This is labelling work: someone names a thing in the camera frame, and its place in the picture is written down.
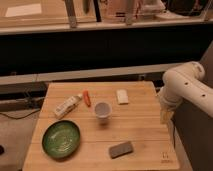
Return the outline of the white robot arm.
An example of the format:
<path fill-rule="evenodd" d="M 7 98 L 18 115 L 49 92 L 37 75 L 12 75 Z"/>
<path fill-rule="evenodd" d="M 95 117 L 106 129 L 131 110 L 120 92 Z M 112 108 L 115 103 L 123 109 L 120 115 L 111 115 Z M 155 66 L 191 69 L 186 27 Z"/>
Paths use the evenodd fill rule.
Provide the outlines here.
<path fill-rule="evenodd" d="M 162 124 L 168 123 L 182 99 L 190 101 L 213 118 L 213 88 L 202 83 L 204 76 L 204 67 L 195 61 L 170 68 L 163 74 L 164 86 L 157 94 Z"/>

